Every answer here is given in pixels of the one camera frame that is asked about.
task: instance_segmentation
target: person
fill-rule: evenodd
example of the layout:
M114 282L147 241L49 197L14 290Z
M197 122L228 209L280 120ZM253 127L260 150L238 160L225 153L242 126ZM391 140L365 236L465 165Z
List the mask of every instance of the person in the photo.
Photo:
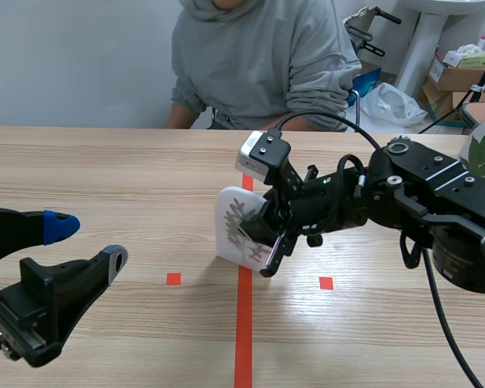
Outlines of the person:
M180 0L172 37L170 129L190 129L207 107L212 129L267 130L292 112L340 114L359 74L334 0ZM284 130L339 131L298 117Z

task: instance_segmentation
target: red tape line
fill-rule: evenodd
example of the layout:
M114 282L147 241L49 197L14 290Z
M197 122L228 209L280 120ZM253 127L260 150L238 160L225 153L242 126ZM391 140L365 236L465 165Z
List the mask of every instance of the red tape line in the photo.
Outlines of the red tape line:
M253 178L244 175L242 188L253 191ZM235 334L235 388L253 386L253 272L239 267Z

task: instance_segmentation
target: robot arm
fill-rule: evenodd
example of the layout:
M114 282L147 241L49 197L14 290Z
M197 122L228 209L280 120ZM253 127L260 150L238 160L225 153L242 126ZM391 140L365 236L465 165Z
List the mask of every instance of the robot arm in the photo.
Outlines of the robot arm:
M73 216L0 209L0 259L28 247L63 241L79 229ZM20 261L21 281L0 291L0 350L41 367L56 359L88 308L125 266L128 252L104 248L89 260L42 267Z
M336 173L321 178L311 166L302 179L289 163L290 151L281 132L271 129L252 133L238 156L240 171L272 186L259 214L240 225L256 243L273 248L261 275L275 275L301 235L319 247L323 234L370 219L401 231L408 268L417 268L422 250L431 248L445 279L485 293L485 178L407 137L376 150L367 169L348 155ZM354 168L345 169L348 162ZM415 242L411 252L407 238Z

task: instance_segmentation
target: tissue box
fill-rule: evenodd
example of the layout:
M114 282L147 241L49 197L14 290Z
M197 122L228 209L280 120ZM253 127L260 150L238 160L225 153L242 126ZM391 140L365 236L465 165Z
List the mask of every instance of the tissue box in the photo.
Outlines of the tissue box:
M444 63L457 69L485 66L485 53L462 54L458 51L449 51L444 58Z

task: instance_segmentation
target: black cable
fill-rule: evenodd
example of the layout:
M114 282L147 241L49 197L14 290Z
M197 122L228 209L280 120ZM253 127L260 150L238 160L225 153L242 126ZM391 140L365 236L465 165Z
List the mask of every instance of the black cable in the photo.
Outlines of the black cable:
M467 364L467 361L463 357L462 352L460 352L460 348L456 344L453 333L449 328L449 324L447 323L447 319L445 318L444 308L442 307L442 302L440 300L440 296L438 295L437 283L435 282L435 276L433 275L433 270L431 267L432 264L431 260L429 259L429 253L427 249L422 250L422 256L424 257L426 273L428 274L429 280L429 288L431 289L431 295L433 297L433 302L435 303L436 314L438 315L438 319L440 320L440 325L442 326L442 330L444 331L447 343L451 347L451 350L453 351L453 354L456 357L458 364L460 364L463 372L466 374L467 378L469 378L474 388L483 388L482 384L479 382L478 378L474 375L473 371L470 369L470 366Z
M357 133L359 133L362 137L364 137L373 146L373 148L375 148L377 151L382 150L381 146L362 127L352 123L351 121L349 121L347 119L344 119L343 117L339 117L338 115L335 115L333 113L317 112L317 111L305 111L305 112L293 113L293 114L285 117L276 126L276 128L281 131L282 128L284 127L284 125L289 123L291 120L294 120L297 117L303 117L303 116L321 116L321 117L327 117L329 119L339 121L340 123L343 123L343 124L347 125L348 127L354 129Z

